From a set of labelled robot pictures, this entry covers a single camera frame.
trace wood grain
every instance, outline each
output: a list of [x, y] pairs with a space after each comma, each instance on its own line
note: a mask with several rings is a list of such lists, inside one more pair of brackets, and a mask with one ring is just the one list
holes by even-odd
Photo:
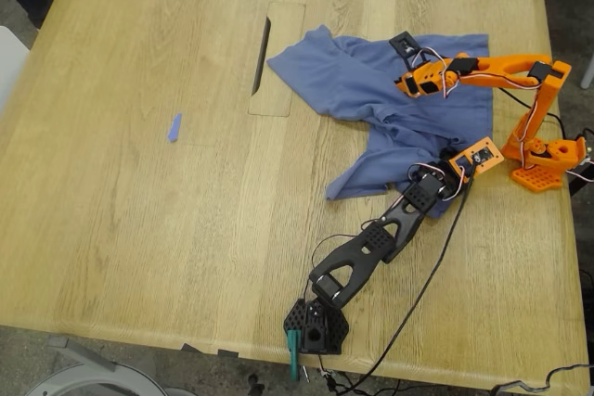
[[[305, 5], [302, 32], [486, 32], [493, 56], [549, 52], [543, 0], [56, 0], [0, 117], [0, 324], [289, 360], [282, 321], [313, 247], [356, 233], [395, 192], [325, 200], [365, 149], [365, 124], [319, 116], [297, 96], [288, 117], [248, 113], [271, 2]], [[522, 112], [495, 93], [496, 143]], [[378, 374], [540, 385], [588, 359], [567, 190], [532, 194], [508, 177], [514, 166], [477, 180]], [[327, 366], [373, 364], [455, 210], [426, 221], [347, 305], [351, 332]], [[585, 394], [588, 373], [552, 385]]]

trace green clip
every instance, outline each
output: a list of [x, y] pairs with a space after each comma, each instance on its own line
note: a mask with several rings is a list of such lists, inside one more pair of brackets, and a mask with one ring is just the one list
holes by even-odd
[[291, 380], [299, 380], [299, 364], [297, 355], [301, 346], [301, 329], [290, 329], [287, 333], [289, 353], [291, 355]]

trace chair leg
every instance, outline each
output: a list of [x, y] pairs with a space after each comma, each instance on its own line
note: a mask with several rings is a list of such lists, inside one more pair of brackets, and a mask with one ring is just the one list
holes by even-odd
[[590, 87], [590, 84], [592, 83], [592, 79], [594, 79], [594, 55], [592, 55], [592, 59], [590, 60], [590, 63], [588, 64], [588, 68], [586, 69], [586, 72], [584, 73], [584, 77], [582, 78], [582, 82], [579, 84], [579, 86], [584, 89]]

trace floor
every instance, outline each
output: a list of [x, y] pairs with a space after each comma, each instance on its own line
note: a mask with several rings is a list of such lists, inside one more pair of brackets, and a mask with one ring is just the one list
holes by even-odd
[[[579, 81], [594, 52], [594, 0], [546, 0], [549, 32], [555, 58], [573, 66], [572, 74], [560, 97], [562, 118], [570, 136], [586, 126], [594, 126], [594, 85], [581, 90]], [[20, 40], [31, 47], [36, 29], [14, 0], [0, 0], [0, 25], [7, 26]], [[585, 188], [572, 199], [575, 237], [580, 267], [594, 274], [594, 187]], [[45, 346], [47, 334], [0, 326], [0, 394], [18, 396], [43, 377], [68, 363], [68, 360]], [[321, 395], [327, 394], [324, 380], [314, 369], [309, 370], [311, 383], [292, 383], [289, 368], [236, 358], [215, 357], [195, 352], [167, 351], [137, 347], [93, 339], [80, 343], [100, 352], [113, 361], [152, 368], [163, 386], [178, 387], [197, 395], [248, 394], [248, 376], [255, 373], [265, 384], [264, 394]], [[365, 385], [370, 393], [393, 387], [396, 381], [372, 378]], [[402, 382], [402, 389], [411, 382]], [[485, 395], [486, 391], [436, 386], [412, 389], [415, 395]]]

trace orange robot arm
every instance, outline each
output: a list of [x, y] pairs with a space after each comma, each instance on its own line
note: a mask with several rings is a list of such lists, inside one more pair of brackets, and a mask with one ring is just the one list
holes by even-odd
[[[514, 181], [536, 192], [561, 187], [565, 171], [573, 169], [587, 157], [586, 140], [582, 136], [575, 141], [559, 139], [548, 143], [536, 137], [540, 124], [571, 70], [569, 65], [560, 61], [551, 65], [551, 58], [546, 55], [468, 57], [462, 53], [454, 58], [441, 57], [431, 49], [415, 48], [414, 39], [409, 34], [404, 38], [407, 39], [404, 46], [402, 42], [390, 43], [409, 67], [407, 73], [394, 81], [408, 96], [418, 97], [441, 91], [447, 97], [459, 83], [535, 90], [532, 107], [520, 118], [501, 149], [503, 156], [522, 163], [520, 169], [511, 173]], [[415, 55], [414, 63], [423, 51], [433, 53], [438, 60], [429, 61], [423, 57], [417, 67], [411, 68], [407, 58]]]

